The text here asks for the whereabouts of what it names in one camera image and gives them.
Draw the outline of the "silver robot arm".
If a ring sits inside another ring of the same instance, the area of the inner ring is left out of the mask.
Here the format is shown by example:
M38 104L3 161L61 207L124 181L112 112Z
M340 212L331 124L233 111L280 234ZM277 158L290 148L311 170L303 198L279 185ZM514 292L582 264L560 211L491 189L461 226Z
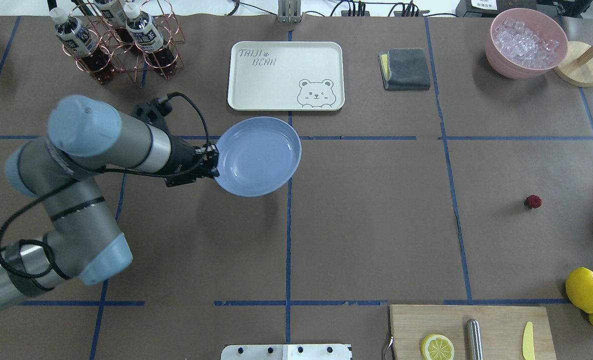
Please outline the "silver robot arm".
M5 175L31 203L0 228L0 312L71 279L93 286L130 266L134 256L95 177L159 178L167 187L218 177L210 137L193 146L170 133L166 116L178 92L132 114L84 95L50 112L47 134L9 156Z

